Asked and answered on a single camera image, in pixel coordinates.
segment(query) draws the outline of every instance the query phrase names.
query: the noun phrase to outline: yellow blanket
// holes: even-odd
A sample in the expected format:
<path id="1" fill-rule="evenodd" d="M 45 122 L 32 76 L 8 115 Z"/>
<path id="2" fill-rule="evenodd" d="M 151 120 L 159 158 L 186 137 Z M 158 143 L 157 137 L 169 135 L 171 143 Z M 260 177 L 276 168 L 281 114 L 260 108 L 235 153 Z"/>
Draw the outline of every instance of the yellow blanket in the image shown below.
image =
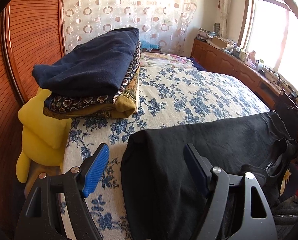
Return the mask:
<path id="1" fill-rule="evenodd" d="M 69 113 L 56 113 L 50 111 L 48 108 L 43 108 L 43 113 L 46 116 L 50 116 L 56 119 L 68 119 L 73 117 L 82 117 L 82 116 L 94 116 L 102 117 L 105 119 L 119 119 L 119 118 L 128 118 L 131 116 L 137 109 L 137 88 L 139 82 L 139 72 L 134 74 L 133 79 L 130 84 L 126 87 L 124 92 L 118 97 L 115 104 L 99 104 L 99 105 L 90 105 L 88 107 L 69 112 Z"/>

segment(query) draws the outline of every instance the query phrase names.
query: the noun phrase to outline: mattress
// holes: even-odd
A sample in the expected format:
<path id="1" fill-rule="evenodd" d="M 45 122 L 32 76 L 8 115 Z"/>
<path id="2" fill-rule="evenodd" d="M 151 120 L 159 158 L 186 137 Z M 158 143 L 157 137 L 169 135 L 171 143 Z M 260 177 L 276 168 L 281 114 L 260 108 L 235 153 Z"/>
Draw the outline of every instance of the mattress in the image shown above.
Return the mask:
<path id="1" fill-rule="evenodd" d="M 121 158 L 132 133 L 269 111 L 242 82 L 218 73 L 141 67 L 139 88 L 139 110 L 128 119 L 73 119 L 64 155 L 63 172 L 66 172 L 80 166 L 100 143 L 108 144 L 108 165 L 95 192 L 86 199 L 96 227 L 107 240 L 132 239 L 120 178 Z M 75 239 L 63 195 L 61 213 L 67 236 Z"/>

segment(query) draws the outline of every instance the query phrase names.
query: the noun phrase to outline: wooden cabinet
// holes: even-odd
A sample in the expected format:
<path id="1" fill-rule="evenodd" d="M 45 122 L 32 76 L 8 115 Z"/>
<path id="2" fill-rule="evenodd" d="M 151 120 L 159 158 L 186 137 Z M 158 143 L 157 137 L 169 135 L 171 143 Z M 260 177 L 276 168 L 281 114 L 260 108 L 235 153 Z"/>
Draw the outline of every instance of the wooden cabinet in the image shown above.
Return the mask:
<path id="1" fill-rule="evenodd" d="M 203 41 L 195 40 L 192 57 L 206 70 L 233 76 L 243 82 L 271 109 L 278 98 L 279 90 L 266 78 L 248 67 L 239 59 L 214 48 Z"/>

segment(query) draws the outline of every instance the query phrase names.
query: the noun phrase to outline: yellow plush toy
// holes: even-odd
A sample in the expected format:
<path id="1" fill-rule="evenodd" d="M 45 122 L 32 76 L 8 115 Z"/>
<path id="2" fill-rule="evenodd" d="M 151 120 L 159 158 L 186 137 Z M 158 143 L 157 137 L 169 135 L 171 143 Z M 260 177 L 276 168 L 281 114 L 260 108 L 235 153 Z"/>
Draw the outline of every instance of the yellow plush toy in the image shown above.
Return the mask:
<path id="1" fill-rule="evenodd" d="M 71 119 L 57 120 L 43 114 L 44 100 L 50 94 L 49 90 L 39 88 L 37 95 L 17 114 L 23 124 L 22 152 L 16 164 L 16 176 L 21 183 L 27 181 L 31 160 L 62 168 Z"/>

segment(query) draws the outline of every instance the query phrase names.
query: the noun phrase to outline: white patterned curtain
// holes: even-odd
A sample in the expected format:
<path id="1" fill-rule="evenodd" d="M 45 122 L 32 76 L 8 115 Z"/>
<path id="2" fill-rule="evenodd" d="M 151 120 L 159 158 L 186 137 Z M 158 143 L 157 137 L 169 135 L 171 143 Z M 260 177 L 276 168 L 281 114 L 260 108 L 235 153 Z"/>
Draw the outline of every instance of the white patterned curtain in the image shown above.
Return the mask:
<path id="1" fill-rule="evenodd" d="M 105 32 L 136 27 L 162 52 L 182 53 L 196 0 L 63 0 L 66 53 Z"/>
<path id="2" fill-rule="evenodd" d="M 220 37 L 227 38 L 228 36 L 228 21 L 231 0 L 220 0 Z"/>

